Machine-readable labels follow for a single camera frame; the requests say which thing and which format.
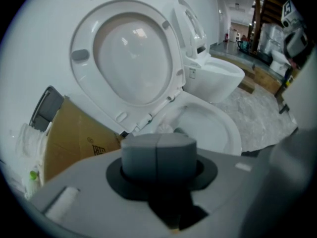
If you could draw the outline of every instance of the toilet seat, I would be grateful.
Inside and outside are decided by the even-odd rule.
[[[162,117],[189,107],[187,114],[197,117],[183,120],[194,123],[186,133],[198,146],[241,154],[240,134],[230,117],[182,90],[185,73],[176,34],[151,6],[115,0],[95,9],[78,26],[70,57],[82,90],[126,132],[156,132]],[[206,131],[202,124],[208,124]],[[203,134],[214,145],[204,145],[198,138]]]
[[[184,40],[186,57],[193,60],[204,58],[208,53],[207,35],[194,11],[184,0],[177,0],[174,10]]]

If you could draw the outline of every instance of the white toilet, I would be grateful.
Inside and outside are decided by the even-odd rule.
[[[174,28],[180,29],[179,38],[185,45],[181,48],[186,76],[184,90],[210,103],[221,102],[240,84],[245,75],[243,70],[211,57],[205,31],[187,2],[177,0],[174,10],[178,23]]]
[[[287,65],[291,65],[289,61],[286,59],[285,55],[280,53],[279,51],[272,50],[271,52],[273,61],[270,65],[270,68],[274,70],[276,73],[280,74],[281,76],[285,75],[287,70]]]
[[[91,11],[77,27],[70,57],[81,89],[125,132],[177,131],[195,138],[199,148],[241,155],[233,120],[183,91],[176,34],[155,8],[135,0],[114,0]],[[215,68],[227,65],[217,59],[208,63]],[[202,95],[213,91],[210,85]]]

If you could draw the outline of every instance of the marble floor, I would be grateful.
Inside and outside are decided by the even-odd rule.
[[[224,101],[214,105],[236,123],[243,152],[276,144],[297,127],[288,112],[278,113],[274,95],[257,84],[252,94],[236,88]]]

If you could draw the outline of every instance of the floor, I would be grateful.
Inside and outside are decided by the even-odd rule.
[[[219,45],[212,45],[210,48],[210,54],[223,56],[244,63],[245,65],[249,65],[252,67],[253,65],[256,67],[260,67],[267,72],[269,72],[274,78],[281,81],[283,77],[273,71],[267,64],[264,62],[251,57],[238,49],[237,43],[234,42],[222,42]]]
[[[239,52],[235,43],[211,47],[211,54],[225,55],[246,65],[259,66],[275,74],[265,63]],[[278,113],[278,103],[271,93],[256,84],[252,94],[236,88],[223,102],[215,104],[236,123],[242,141],[242,151],[255,151],[278,143],[297,127],[287,112]]]

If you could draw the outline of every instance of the white wall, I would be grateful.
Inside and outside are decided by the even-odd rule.
[[[71,96],[72,100],[83,98],[76,96],[76,91],[72,88],[76,87],[77,90],[78,85],[75,84],[69,69],[69,46],[78,22],[92,9],[107,1],[110,0],[28,1],[16,15],[15,22],[6,35],[7,39],[1,44],[0,160],[18,174],[23,163],[18,160],[20,156],[15,154],[16,138],[22,124],[29,122],[46,87],[53,85],[60,94]],[[176,0],[141,1],[160,10],[169,21],[175,18],[173,3]],[[217,42],[217,1],[185,1],[201,21],[208,36],[208,45]],[[27,26],[24,31],[20,28],[23,24]],[[52,64],[54,70],[49,70],[48,67]],[[86,111],[89,105],[83,105],[81,108]],[[110,123],[104,124],[113,129]]]
[[[217,0],[217,4],[218,4],[218,16],[219,16],[218,43],[221,43],[225,39],[225,34],[226,33],[229,34],[231,17],[230,17],[229,9],[225,0]]]
[[[245,25],[241,25],[241,24],[237,24],[237,23],[232,22],[231,23],[231,28],[232,29],[236,29],[237,32],[239,34],[241,34],[241,37],[242,37],[242,35],[248,36],[249,26],[245,26]]]
[[[225,0],[228,6],[231,21],[239,24],[249,25],[252,21],[253,13],[250,12],[254,0]],[[235,4],[238,3],[240,9],[244,10],[237,11]]]

